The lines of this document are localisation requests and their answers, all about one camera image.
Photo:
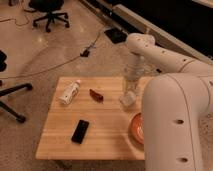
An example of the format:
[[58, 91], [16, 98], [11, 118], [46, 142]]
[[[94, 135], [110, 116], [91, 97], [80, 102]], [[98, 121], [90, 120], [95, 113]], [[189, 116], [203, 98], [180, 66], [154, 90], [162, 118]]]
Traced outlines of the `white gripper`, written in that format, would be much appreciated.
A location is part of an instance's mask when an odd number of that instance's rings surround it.
[[[140, 93], [140, 85], [139, 79], [144, 73], [143, 64], [145, 63], [145, 59], [142, 56], [133, 55], [128, 61], [124, 68], [124, 77], [133, 82], [133, 92], [135, 94]], [[122, 81], [122, 91], [123, 95], [128, 92], [128, 81], [123, 78]]]

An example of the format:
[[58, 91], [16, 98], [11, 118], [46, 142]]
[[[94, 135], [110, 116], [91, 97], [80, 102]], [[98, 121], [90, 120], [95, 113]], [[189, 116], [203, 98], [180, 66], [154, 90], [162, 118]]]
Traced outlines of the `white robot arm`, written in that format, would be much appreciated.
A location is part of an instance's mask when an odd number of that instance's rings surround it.
[[198, 120], [213, 114], [213, 65], [131, 33], [125, 44], [163, 73], [146, 85], [141, 102], [146, 171], [203, 171]]

